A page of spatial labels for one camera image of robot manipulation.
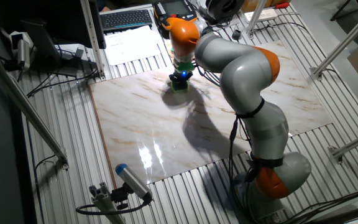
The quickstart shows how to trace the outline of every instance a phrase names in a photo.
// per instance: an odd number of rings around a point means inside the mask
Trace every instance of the gray floor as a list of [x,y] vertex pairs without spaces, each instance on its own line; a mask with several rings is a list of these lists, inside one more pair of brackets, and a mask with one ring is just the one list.
[[[344,40],[347,32],[358,23],[358,12],[335,22],[329,20],[344,2],[345,0],[294,0],[291,2],[327,54]],[[356,1],[351,1],[343,12],[356,8],[358,8]],[[358,98],[358,74],[347,59],[358,47],[356,42],[358,43],[358,37],[334,60],[333,64]]]

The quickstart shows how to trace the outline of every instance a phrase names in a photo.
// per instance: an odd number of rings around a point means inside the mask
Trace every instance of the metal pole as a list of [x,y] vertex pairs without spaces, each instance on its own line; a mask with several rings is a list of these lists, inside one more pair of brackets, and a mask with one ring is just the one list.
[[89,38],[91,40],[93,55],[96,61],[96,66],[98,67],[99,75],[104,76],[103,63],[100,57],[100,49],[98,44],[98,38],[96,36],[96,31],[94,30],[94,24],[92,19],[92,13],[90,9],[90,2],[88,0],[81,0],[82,11],[84,13],[85,22],[87,24]]
[[336,149],[333,152],[333,156],[334,156],[334,158],[338,158],[341,155],[345,154],[346,152],[349,152],[350,150],[354,149],[357,146],[358,146],[358,138],[356,140],[350,142],[349,144],[346,144],[342,148]]
[[256,22],[259,19],[260,14],[262,13],[262,10],[264,9],[264,6],[266,5],[267,0],[259,0],[258,5],[256,6],[256,9],[252,15],[251,21],[249,22],[249,25],[246,30],[246,34],[251,35],[251,31],[254,29]]
[[16,80],[8,75],[0,63],[0,82],[7,91],[9,97],[15,102],[17,107],[24,113],[26,118],[31,122],[35,130],[41,135],[42,139],[48,144],[50,149],[56,156],[68,167],[67,155],[65,151],[59,146],[55,137],[49,131],[48,127],[42,121],[41,117],[31,105],[29,99],[18,86]]
[[350,31],[347,37],[338,44],[335,49],[321,62],[321,64],[314,70],[313,75],[320,74],[327,66],[357,37],[358,24]]

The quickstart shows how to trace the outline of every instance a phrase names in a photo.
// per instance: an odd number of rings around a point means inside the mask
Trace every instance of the orange cap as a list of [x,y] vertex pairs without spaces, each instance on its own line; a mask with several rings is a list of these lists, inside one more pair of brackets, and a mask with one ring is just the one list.
[[172,25],[170,39],[175,55],[184,57],[194,51],[197,41],[200,38],[197,26],[179,18],[168,18],[167,21]]
[[280,72],[280,61],[277,55],[269,50],[262,49],[260,47],[255,47],[256,49],[260,50],[265,57],[267,58],[270,68],[272,69],[272,82],[273,83],[276,78],[278,77],[278,73]]

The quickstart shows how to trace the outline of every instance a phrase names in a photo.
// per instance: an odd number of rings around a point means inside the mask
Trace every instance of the orange joint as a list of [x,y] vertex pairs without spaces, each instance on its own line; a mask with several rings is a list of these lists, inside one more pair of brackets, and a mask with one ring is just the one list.
[[260,168],[255,184],[259,192],[268,198],[280,199],[289,195],[287,187],[278,175],[268,167]]
[[270,68],[272,69],[272,81],[270,83],[273,83],[277,79],[278,73],[280,72],[280,61],[277,55],[269,50],[262,49],[260,47],[255,48],[260,50],[268,60]]

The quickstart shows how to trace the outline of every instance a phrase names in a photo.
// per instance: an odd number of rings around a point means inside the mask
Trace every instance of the paper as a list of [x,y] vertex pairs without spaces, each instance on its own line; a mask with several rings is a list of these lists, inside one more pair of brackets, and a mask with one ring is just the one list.
[[157,43],[161,41],[161,37],[149,26],[107,35],[105,40],[109,65],[119,65],[160,54]]

